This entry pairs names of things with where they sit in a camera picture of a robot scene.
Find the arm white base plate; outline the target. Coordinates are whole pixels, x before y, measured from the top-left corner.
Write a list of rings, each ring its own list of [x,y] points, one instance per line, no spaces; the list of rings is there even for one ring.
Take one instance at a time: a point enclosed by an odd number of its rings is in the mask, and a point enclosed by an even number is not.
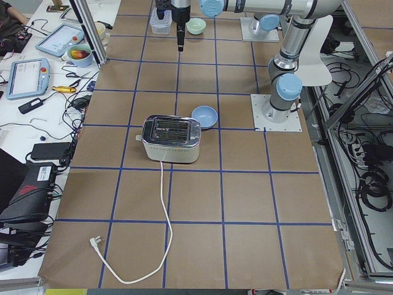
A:
[[[279,42],[279,35],[276,28],[265,31],[260,27],[259,21],[254,17],[241,17],[240,22],[243,41]]]
[[[297,106],[278,111],[270,104],[271,95],[251,94],[254,128],[261,132],[302,132]]]

